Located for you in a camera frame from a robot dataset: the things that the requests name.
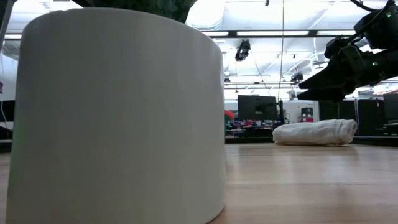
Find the white cylindrical container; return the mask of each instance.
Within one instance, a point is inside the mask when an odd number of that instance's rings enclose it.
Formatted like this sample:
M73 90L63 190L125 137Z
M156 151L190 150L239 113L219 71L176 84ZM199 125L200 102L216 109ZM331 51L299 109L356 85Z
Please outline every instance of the white cylindrical container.
M7 224L206 223L224 207L223 64L179 22L57 11L24 30Z

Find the computer monitor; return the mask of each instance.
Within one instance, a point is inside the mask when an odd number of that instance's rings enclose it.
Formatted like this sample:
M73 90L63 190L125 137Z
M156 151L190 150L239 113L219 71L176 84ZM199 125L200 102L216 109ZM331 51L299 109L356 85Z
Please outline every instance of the computer monitor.
M384 113L387 120L398 120L398 94L384 94Z
M276 97L238 95L238 118L275 121L277 119Z

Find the robotic arm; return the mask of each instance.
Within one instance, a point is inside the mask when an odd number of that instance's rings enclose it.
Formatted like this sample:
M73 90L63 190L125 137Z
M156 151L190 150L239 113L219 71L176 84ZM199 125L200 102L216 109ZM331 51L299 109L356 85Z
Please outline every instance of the robotic arm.
M358 87L398 76L398 7L388 0L383 9L371 10L354 26L353 36L327 43L325 57L330 59L329 64L299 85L308 89L298 96L300 100L341 101ZM364 37L371 49L385 50L362 52L355 43Z

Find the cable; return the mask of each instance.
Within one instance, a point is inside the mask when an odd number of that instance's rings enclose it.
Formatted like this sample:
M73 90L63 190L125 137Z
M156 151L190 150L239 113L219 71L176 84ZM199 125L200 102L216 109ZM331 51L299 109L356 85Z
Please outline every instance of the cable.
M285 0L282 0L282 56L280 58L280 77L279 77L279 86L278 86L278 102L279 102L279 92L280 92L280 83L282 81L282 66L284 63L284 31L285 31Z
M256 69L257 69L257 71L258 71L258 73L259 73L259 75L261 77L261 81L264 84L264 86L265 86L265 88L266 88L266 90L268 92L268 95L271 96L271 94L268 91L267 85L264 83L264 79L262 78L261 72L260 72L259 67L257 66L257 63L256 63L256 59L254 58L254 54L253 54L253 52L251 50L250 50L250 54L253 55L253 61L254 61L254 64L256 66Z
M3 79L4 79L4 62L2 61L3 55L4 55L4 54L3 54L3 52L1 51L1 52L0 52L0 57L1 57L0 60L1 60L2 77L1 77L0 80L3 80ZM3 103L3 100L1 101L1 104L0 104L0 110L1 110L2 117L3 117L3 119L4 119L4 125L5 125L5 127L8 129L6 115L4 114L4 111L3 111L3 109L2 109L2 103Z
M365 26L363 26L359 31L357 31L354 35L352 35L348 40L352 42L355 38L357 38L357 36L363 34L372 25L372 23L377 19L379 19L383 15L383 13L388 9L388 7L394 3L395 3L394 0L388 0L386 5L379 10L378 14L375 15L373 19L371 19Z
M372 9L372 8L370 8L370 7L367 7L367 6L365 6L363 3L361 3L361 2L359 2L359 1L357 1L357 0L350 0L352 3L354 3L356 6L358 6L358 7L360 7L361 9L364 9L364 10L366 10L366 11L369 11L369 12L374 12L374 11L376 11L377 9Z

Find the white cloth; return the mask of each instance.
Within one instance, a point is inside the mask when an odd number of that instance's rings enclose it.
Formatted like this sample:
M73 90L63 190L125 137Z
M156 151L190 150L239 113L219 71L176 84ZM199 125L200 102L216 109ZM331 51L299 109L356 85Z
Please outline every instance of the white cloth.
M344 145L353 141L356 129L354 120L333 119L285 124L276 128L272 135L279 144Z

